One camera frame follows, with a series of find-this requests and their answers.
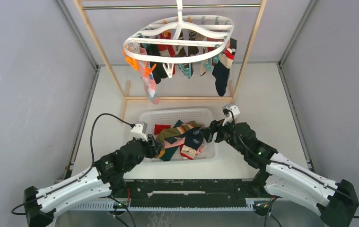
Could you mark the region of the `dark teal sock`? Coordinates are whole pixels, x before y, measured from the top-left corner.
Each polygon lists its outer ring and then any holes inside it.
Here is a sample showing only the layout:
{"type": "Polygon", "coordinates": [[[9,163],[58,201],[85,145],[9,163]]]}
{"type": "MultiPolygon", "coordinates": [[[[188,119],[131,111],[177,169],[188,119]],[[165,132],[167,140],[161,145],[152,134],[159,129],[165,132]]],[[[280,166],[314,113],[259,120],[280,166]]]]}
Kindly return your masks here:
{"type": "MultiPolygon", "coordinates": [[[[175,124],[175,127],[178,127],[181,124],[183,124],[183,122],[181,120],[178,120],[177,123],[175,124]]],[[[174,147],[165,148],[165,153],[159,159],[162,160],[162,161],[170,161],[172,156],[175,154],[175,152],[178,150],[178,148],[181,145],[183,145],[183,143],[178,144],[177,146],[174,146],[174,147]]]]}

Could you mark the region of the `olive sock orange heel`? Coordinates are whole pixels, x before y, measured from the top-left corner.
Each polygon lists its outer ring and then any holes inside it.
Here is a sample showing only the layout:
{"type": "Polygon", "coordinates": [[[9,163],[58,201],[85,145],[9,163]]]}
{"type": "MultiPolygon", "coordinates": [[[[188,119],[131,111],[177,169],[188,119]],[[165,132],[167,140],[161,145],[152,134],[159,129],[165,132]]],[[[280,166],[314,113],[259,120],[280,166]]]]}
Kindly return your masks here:
{"type": "Polygon", "coordinates": [[[157,135],[156,140],[159,142],[168,141],[173,143],[175,141],[174,138],[182,138],[186,135],[186,133],[194,128],[201,128],[204,126],[203,124],[198,124],[195,121],[190,121],[188,123],[183,123],[178,127],[165,129],[161,131],[160,134],[157,135]]]}

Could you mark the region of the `navy sock striped cuff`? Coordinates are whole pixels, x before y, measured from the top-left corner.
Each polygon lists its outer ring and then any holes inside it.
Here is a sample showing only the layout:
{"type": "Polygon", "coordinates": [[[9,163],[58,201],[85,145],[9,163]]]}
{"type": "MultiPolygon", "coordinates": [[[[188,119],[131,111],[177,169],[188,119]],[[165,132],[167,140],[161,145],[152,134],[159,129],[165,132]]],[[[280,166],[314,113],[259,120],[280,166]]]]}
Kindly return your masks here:
{"type": "Polygon", "coordinates": [[[218,62],[215,63],[212,75],[215,78],[215,88],[219,96],[226,93],[230,69],[232,67],[237,49],[237,40],[230,38],[226,48],[218,55],[218,62]]]}

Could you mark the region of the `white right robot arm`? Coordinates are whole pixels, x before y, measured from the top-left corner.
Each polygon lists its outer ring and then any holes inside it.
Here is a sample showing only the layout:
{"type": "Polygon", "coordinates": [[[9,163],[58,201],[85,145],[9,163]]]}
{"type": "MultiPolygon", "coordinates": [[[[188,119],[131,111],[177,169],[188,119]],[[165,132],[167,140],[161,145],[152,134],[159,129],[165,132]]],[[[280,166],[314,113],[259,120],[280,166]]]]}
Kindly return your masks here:
{"type": "Polygon", "coordinates": [[[351,182],[337,182],[294,163],[258,140],[247,123],[212,121],[201,133],[207,142],[226,142],[259,170],[252,183],[256,196],[270,194],[292,201],[313,211],[328,227],[348,227],[357,218],[359,200],[351,182]]]}

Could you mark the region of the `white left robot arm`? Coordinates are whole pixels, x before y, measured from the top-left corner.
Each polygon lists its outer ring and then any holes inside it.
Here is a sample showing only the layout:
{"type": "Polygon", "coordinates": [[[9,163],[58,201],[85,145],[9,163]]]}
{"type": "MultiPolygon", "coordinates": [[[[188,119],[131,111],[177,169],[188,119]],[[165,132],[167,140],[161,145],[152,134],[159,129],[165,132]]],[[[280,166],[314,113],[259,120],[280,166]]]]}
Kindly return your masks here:
{"type": "Polygon", "coordinates": [[[67,210],[96,198],[126,193],[123,175],[144,158],[155,158],[164,144],[148,135],[148,140],[133,138],[118,150],[102,156],[84,171],[62,182],[24,191],[25,216],[30,227],[45,227],[67,210]]]}

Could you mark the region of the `navy sock white lettering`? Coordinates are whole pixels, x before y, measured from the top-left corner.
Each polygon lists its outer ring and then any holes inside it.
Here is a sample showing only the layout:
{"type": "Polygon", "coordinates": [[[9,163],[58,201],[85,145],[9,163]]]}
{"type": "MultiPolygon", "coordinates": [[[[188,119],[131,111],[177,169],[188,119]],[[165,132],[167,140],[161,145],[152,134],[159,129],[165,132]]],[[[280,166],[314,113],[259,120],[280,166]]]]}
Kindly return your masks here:
{"type": "Polygon", "coordinates": [[[200,128],[192,128],[188,130],[184,136],[184,144],[181,148],[181,156],[193,160],[197,150],[203,144],[204,136],[200,132],[200,128]]]}

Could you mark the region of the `red and beige sock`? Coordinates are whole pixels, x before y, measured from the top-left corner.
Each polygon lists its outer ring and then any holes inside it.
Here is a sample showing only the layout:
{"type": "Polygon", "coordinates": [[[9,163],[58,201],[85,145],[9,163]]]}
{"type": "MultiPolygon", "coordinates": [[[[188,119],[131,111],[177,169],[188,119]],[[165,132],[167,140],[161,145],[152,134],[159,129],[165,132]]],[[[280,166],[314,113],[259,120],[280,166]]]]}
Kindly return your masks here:
{"type": "Polygon", "coordinates": [[[170,125],[165,125],[165,124],[155,124],[154,127],[154,135],[158,135],[161,133],[161,131],[165,130],[165,129],[170,129],[171,126],[170,125]]]}

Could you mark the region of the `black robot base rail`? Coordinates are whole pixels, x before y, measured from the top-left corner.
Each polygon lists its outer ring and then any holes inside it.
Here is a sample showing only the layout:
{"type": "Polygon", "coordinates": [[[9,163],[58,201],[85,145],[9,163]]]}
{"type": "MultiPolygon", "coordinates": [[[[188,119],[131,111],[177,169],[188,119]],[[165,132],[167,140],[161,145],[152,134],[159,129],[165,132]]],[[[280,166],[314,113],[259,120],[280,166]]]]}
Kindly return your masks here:
{"type": "Polygon", "coordinates": [[[135,179],[113,197],[130,208],[235,209],[246,208],[248,199],[271,197],[263,186],[247,179],[135,179]]]}

